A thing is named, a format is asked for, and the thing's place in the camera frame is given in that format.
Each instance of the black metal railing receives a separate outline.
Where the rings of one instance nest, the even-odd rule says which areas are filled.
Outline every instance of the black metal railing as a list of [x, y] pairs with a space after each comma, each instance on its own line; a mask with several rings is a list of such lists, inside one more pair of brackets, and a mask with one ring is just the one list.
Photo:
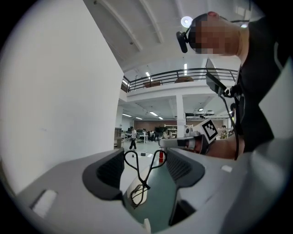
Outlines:
[[233, 80], [235, 81], [238, 71], [222, 68], [189, 68], [179, 69], [173, 71], [162, 72], [150, 76], [141, 77], [133, 81], [129, 81], [125, 76], [121, 89], [125, 92], [131, 92], [142, 88], [150, 88], [159, 85], [166, 85], [172, 83], [182, 83], [197, 80], [205, 80], [206, 72], [216, 76], [219, 80]]

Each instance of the wall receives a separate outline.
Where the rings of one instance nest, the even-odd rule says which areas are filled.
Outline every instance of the wall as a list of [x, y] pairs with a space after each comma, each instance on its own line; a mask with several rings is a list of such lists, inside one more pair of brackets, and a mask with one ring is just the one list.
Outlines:
[[122, 131], [127, 131], [128, 128], [133, 127], [134, 120], [128, 117], [122, 117]]
[[[197, 124], [201, 123], [202, 121], [191, 121], [187, 120], [187, 125], [196, 126]], [[217, 128], [221, 128], [223, 124], [223, 120], [214, 120], [213, 121]], [[134, 128], [135, 129], [143, 129], [145, 128], [146, 131], [154, 131], [155, 127], [164, 127], [166, 125], [177, 125], [177, 121], [175, 120], [162, 120], [162, 121], [134, 121]]]
[[38, 1], [0, 77], [0, 155], [16, 194], [61, 162], [113, 149], [123, 72], [83, 1]]
[[122, 113], [123, 113], [123, 107], [117, 106], [115, 128], [121, 128], [120, 125], [122, 125]]

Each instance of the man in black shirt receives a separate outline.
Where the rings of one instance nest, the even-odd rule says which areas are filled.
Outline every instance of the man in black shirt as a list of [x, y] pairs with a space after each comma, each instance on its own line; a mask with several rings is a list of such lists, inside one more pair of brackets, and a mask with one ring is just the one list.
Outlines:
[[[191, 24], [188, 41], [197, 53], [236, 55], [241, 61], [237, 82], [242, 96], [239, 97], [239, 116], [236, 116], [239, 154], [253, 151], [274, 137], [259, 103], [277, 80], [288, 58], [282, 54], [279, 59], [277, 40], [265, 17], [241, 28], [210, 11], [196, 17]], [[196, 146], [196, 152], [200, 152], [200, 145]], [[233, 135], [226, 140], [214, 141], [207, 155], [232, 159], [235, 153]]]

